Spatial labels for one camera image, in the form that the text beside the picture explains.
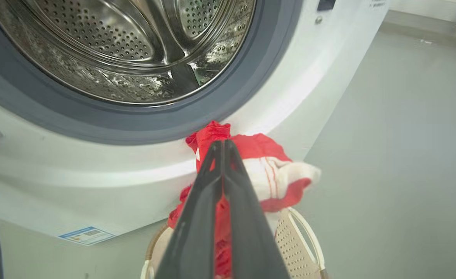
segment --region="washing machine opening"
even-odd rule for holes
[[[256,0],[3,0],[0,25],[46,74],[97,99],[159,106],[215,80]]]

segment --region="red cloth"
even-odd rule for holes
[[[263,163],[263,159],[265,159],[267,165],[271,168],[273,168],[274,163],[272,163],[272,165],[269,165],[267,158],[272,158],[278,162],[291,162],[291,160],[284,153],[283,148],[271,138],[263,134],[256,134],[254,136],[238,135],[231,137],[230,128],[231,126],[229,124],[220,125],[219,123],[212,121],[205,128],[196,133],[193,133],[186,139],[188,146],[197,155],[197,172],[201,168],[202,162],[210,148],[210,145],[214,141],[222,141],[227,138],[231,138],[231,140],[233,140],[233,142],[237,145],[240,156],[242,157],[242,160],[244,160],[244,164],[248,172],[250,171],[250,167],[252,167],[252,169],[255,169],[254,172],[258,171],[258,168],[260,167],[258,165],[258,160]],[[265,173],[263,175],[264,181],[267,182],[271,180],[270,178],[272,178],[272,183],[271,181],[269,182],[269,189],[267,190],[269,198],[261,200],[261,207],[265,212],[278,212],[283,208],[297,204],[302,198],[304,189],[311,183],[311,180],[305,177],[294,179],[294,181],[287,179],[290,180],[290,183],[289,185],[285,185],[287,188],[283,189],[281,185],[278,186],[275,170],[272,170],[272,175],[270,172],[265,170]],[[178,205],[177,208],[173,210],[171,214],[169,214],[168,225],[171,228],[175,228],[176,226],[190,189],[191,186],[183,189],[180,194],[180,205]],[[223,277],[231,276],[231,223],[229,217],[229,206],[230,205],[228,201],[226,201],[226,199],[223,197],[216,207],[214,237],[215,274],[221,275]]]

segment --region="perforated plastic basket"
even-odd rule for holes
[[[173,230],[164,225],[148,245],[140,279],[153,279]],[[288,273],[296,279],[327,279],[325,261],[318,239],[304,217],[293,208],[281,212],[276,243]]]

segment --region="washing machine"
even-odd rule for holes
[[[162,220],[211,120],[303,160],[387,7],[0,0],[0,219],[84,245]]]

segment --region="gray floor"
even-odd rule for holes
[[[306,161],[331,278],[456,278],[456,47],[380,32]]]

